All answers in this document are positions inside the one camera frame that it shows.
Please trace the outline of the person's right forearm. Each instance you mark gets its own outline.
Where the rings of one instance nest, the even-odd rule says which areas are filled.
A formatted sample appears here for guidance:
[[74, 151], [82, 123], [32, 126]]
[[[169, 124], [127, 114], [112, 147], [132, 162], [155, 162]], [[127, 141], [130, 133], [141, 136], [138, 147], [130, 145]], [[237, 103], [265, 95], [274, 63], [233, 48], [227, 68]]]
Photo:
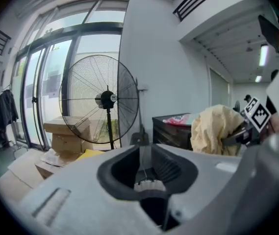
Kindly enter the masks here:
[[271, 115], [269, 121], [260, 132], [260, 141], [264, 142], [268, 137], [273, 134], [279, 133], [279, 114]]

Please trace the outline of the pale yellow checked clothes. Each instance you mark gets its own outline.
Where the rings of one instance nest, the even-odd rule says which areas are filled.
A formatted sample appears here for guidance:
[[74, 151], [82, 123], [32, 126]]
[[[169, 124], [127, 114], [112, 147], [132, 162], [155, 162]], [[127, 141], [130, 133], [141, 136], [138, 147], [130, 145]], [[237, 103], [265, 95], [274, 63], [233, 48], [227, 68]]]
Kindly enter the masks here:
[[242, 123], [240, 113], [225, 105], [215, 105], [199, 113], [191, 125], [191, 146], [194, 152], [211, 155], [237, 156], [238, 145], [223, 145]]

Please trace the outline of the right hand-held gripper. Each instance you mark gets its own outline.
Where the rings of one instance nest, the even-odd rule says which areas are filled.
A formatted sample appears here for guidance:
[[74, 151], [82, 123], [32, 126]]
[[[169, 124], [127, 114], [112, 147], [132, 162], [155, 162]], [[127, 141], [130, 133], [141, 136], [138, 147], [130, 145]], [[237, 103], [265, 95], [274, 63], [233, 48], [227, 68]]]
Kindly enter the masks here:
[[252, 97], [242, 111], [245, 119], [245, 127], [241, 127], [225, 139], [222, 139], [223, 146], [238, 144], [260, 144], [260, 133], [267, 126], [271, 113], [261, 104], [260, 100]]

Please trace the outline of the black washing machine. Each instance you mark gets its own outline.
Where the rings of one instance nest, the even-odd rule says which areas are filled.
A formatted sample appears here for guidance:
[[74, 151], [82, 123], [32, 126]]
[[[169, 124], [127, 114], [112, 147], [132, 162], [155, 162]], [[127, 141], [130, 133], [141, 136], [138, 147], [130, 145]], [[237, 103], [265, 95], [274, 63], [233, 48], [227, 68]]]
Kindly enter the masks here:
[[186, 125], [174, 125], [165, 123], [163, 120], [179, 117], [183, 114], [167, 115], [152, 117], [153, 123], [153, 135], [152, 142], [159, 144], [166, 144], [181, 149], [193, 150], [191, 139], [191, 124]]

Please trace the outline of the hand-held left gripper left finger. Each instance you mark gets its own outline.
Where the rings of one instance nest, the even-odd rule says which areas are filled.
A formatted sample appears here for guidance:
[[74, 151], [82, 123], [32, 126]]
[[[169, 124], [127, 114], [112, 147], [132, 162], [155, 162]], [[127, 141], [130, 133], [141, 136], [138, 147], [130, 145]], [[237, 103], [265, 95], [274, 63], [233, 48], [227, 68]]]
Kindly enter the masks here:
[[20, 208], [49, 235], [160, 235], [138, 201], [118, 200], [98, 182], [99, 166], [126, 151], [70, 163], [32, 190]]

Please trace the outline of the large cardboard box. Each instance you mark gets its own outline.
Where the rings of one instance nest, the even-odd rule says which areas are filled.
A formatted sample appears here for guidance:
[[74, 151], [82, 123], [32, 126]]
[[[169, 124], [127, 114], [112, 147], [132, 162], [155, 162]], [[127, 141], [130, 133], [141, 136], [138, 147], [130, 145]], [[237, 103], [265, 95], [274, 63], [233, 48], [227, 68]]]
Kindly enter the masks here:
[[56, 152], [51, 148], [49, 151], [44, 152], [44, 154], [39, 157], [39, 160], [35, 162], [35, 166], [41, 176], [46, 179], [57, 173], [68, 164], [74, 162], [82, 155], [83, 153], [81, 152]]

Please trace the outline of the grey long-handled dustpan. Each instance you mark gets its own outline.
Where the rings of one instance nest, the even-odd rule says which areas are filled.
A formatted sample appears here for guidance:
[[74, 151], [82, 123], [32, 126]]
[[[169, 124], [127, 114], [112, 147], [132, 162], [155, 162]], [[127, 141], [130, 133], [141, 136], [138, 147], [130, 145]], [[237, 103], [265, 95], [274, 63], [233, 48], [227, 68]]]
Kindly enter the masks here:
[[139, 132], [135, 132], [131, 136], [130, 145], [139, 145], [139, 146], [148, 146], [149, 142], [149, 135], [145, 131], [145, 127], [142, 121], [142, 114], [141, 114], [141, 101], [140, 101], [140, 92], [146, 91], [146, 89], [138, 89], [138, 80], [135, 79], [136, 88], [137, 88], [137, 95], [138, 95], [138, 116], [139, 116]]

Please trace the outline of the yellow-lidded waste bin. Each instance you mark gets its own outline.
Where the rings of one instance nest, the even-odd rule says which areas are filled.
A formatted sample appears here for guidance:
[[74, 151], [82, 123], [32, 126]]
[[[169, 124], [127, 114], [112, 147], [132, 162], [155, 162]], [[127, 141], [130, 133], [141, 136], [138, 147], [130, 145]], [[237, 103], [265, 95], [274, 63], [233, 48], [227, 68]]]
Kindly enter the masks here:
[[105, 153], [105, 152], [98, 151], [98, 150], [85, 149], [85, 152], [77, 158], [77, 161], [79, 161], [81, 159], [93, 157], [93, 156], [96, 156], [96, 155], [101, 155], [103, 153]]

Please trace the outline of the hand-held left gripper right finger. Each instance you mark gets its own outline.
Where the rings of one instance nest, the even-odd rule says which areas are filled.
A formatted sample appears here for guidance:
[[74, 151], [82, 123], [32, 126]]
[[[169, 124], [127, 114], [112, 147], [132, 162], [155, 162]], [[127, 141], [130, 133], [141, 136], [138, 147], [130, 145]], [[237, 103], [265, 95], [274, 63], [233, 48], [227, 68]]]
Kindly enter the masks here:
[[165, 182], [170, 192], [170, 216], [179, 224], [202, 211], [226, 186], [249, 155], [240, 157], [209, 155], [164, 144], [151, 146], [152, 156], [161, 155], [169, 164], [178, 164], [179, 176]]

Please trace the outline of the black standing fan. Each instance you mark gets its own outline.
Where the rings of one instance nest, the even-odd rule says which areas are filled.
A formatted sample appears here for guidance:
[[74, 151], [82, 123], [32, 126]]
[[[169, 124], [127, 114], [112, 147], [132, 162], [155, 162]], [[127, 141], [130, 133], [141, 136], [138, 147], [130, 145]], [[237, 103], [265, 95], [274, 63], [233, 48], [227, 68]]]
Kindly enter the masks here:
[[137, 84], [116, 58], [89, 55], [64, 72], [59, 105], [65, 124], [75, 136], [114, 149], [139, 112]]

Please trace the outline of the flat-topped cardboard box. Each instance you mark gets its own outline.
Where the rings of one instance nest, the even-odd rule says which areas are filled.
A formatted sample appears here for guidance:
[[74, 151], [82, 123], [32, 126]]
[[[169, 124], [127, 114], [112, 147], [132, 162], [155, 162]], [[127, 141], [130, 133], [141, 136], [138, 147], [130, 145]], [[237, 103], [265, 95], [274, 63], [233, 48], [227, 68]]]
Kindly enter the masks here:
[[48, 133], [80, 136], [90, 126], [88, 118], [61, 116], [44, 123]]

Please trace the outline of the dark coat on rack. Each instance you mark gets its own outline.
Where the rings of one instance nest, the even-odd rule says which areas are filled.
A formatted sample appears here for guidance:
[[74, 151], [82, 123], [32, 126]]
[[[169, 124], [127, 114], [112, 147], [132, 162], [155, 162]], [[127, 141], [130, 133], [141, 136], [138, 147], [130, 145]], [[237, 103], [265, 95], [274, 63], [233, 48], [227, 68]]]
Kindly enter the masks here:
[[16, 122], [19, 118], [15, 100], [10, 90], [0, 94], [0, 131], [6, 131], [7, 125]]

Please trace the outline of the pink and green detergent pouch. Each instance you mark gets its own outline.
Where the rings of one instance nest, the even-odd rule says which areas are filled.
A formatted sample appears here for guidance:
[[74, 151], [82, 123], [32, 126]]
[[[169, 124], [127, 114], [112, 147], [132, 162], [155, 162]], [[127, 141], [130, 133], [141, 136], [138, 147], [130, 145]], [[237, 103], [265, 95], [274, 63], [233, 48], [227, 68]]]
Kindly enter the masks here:
[[177, 125], [177, 126], [184, 126], [184, 125], [191, 125], [192, 119], [190, 118], [190, 114], [184, 114], [179, 116], [169, 117], [163, 120], [163, 123]]

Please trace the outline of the flat cardboard sheet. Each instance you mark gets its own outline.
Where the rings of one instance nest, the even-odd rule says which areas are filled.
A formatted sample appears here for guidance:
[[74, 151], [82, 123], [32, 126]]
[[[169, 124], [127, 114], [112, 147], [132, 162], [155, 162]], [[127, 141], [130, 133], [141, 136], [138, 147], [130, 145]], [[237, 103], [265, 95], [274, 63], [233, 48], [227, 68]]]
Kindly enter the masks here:
[[35, 166], [42, 155], [42, 151], [29, 149], [8, 166], [8, 171], [0, 177], [0, 194], [5, 200], [18, 203], [43, 182]]

